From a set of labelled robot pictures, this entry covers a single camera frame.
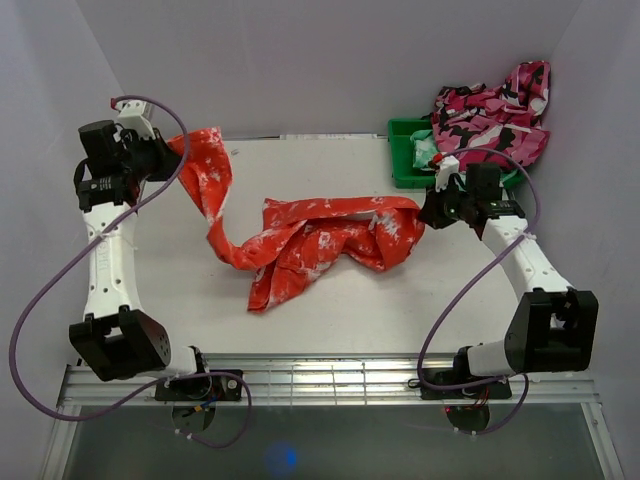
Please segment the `orange white tie-dye trousers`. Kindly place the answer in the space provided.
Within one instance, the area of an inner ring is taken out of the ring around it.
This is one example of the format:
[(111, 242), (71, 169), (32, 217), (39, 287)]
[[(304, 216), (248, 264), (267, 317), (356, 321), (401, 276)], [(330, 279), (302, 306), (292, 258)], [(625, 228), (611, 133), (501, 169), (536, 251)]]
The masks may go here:
[(215, 255), (254, 274), (250, 312), (262, 313), (301, 295), (342, 255), (386, 272), (403, 263), (424, 234), (418, 205), (405, 197), (267, 198), (262, 231), (235, 245), (224, 230), (233, 173), (219, 128), (179, 135), (168, 144), (187, 156), (179, 181), (208, 222), (207, 241)]

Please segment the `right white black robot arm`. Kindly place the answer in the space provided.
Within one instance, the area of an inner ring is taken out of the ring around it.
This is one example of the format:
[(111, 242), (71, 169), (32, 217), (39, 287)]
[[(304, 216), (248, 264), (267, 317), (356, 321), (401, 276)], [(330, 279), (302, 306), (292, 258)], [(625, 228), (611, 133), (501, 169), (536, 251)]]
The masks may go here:
[(591, 362), (599, 303), (552, 266), (517, 201), (506, 199), (501, 169), (446, 156), (433, 163), (436, 180), (419, 219), (434, 229), (467, 224), (494, 254), (519, 304), (499, 340), (461, 348), (444, 373), (418, 370), (422, 387), (474, 397), (487, 384), (528, 373), (580, 372)]

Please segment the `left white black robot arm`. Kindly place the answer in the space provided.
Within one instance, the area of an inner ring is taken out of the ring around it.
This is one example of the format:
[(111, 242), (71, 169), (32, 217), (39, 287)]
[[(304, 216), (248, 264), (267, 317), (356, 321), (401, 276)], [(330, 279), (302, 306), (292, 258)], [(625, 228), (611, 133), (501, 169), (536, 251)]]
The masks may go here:
[(144, 311), (134, 265), (142, 185), (168, 180), (180, 158), (144, 119), (93, 122), (80, 127), (79, 137), (86, 157), (74, 187), (90, 242), (89, 289), (70, 342), (103, 381), (178, 376), (178, 388), (201, 399), (212, 376), (194, 347), (172, 349), (166, 329)]

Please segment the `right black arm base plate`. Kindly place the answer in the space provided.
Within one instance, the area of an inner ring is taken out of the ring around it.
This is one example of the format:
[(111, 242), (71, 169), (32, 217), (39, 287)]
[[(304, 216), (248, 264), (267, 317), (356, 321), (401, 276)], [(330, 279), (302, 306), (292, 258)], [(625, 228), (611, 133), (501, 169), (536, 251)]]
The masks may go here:
[[(453, 368), (424, 368), (425, 380), (438, 386), (450, 386), (452, 384), (467, 384), (479, 380), (479, 377), (463, 378), (454, 372)], [(414, 388), (420, 390), (423, 400), (507, 400), (512, 398), (512, 390), (509, 382), (493, 382), (479, 386), (464, 387), (460, 389), (438, 390), (426, 387), (416, 381)]]

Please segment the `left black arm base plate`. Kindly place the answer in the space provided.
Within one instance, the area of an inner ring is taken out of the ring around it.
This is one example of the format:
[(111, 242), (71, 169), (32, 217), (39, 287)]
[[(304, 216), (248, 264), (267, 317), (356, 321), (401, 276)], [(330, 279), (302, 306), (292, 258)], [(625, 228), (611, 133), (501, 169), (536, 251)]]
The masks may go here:
[(237, 377), (244, 378), (240, 369), (222, 370), (220, 376), (192, 380), (173, 380), (156, 386), (154, 399), (162, 402), (239, 401), (242, 386)]

